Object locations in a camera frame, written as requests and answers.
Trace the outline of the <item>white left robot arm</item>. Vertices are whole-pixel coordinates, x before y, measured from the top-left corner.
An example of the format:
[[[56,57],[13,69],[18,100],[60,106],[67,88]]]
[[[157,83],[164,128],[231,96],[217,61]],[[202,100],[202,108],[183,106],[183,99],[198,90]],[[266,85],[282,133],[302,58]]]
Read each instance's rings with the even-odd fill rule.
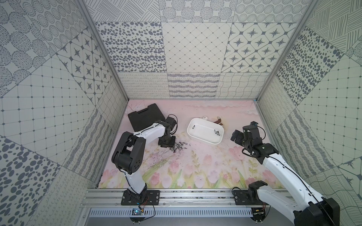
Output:
[[[145,147],[154,140],[162,148],[172,148],[175,145],[174,133],[178,128],[178,118],[171,114],[163,120],[155,121],[149,127],[134,133],[124,132],[119,139],[111,161],[121,171],[129,185],[132,195],[146,197],[147,185],[142,179],[139,168],[142,165]]]

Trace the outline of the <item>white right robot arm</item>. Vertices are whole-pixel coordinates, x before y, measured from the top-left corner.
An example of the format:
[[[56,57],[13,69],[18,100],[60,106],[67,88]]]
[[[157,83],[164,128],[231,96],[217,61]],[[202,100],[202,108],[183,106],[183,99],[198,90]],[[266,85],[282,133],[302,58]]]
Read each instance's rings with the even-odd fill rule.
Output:
[[[284,160],[270,143],[264,143],[258,123],[253,121],[242,131],[235,130],[231,141],[243,147],[242,153],[257,159],[286,188],[289,199],[272,189],[264,181],[248,186],[246,198],[250,203],[270,205],[295,226],[339,226],[340,206],[333,198],[326,198],[313,189]]]

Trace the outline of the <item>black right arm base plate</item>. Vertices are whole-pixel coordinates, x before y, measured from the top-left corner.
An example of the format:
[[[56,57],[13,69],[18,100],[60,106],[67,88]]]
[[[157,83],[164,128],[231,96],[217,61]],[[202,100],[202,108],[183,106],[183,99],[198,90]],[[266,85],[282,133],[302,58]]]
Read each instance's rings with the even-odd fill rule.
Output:
[[[263,206],[266,205],[268,206],[267,203],[264,203],[260,200],[256,200],[256,199],[251,199],[248,196],[248,193],[246,190],[240,190],[238,188],[233,189],[232,190],[232,194],[234,197],[234,201],[235,201],[235,205],[258,205],[258,206]]]

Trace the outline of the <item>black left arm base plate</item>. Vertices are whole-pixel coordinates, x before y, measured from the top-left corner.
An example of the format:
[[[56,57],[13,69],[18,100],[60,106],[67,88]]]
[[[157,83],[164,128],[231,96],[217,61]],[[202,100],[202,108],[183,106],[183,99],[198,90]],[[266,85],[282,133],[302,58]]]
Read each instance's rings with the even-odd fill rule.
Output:
[[[122,206],[138,206],[138,205],[154,205],[159,204],[160,190],[144,190],[141,194],[132,192],[127,189],[123,192],[121,205]]]

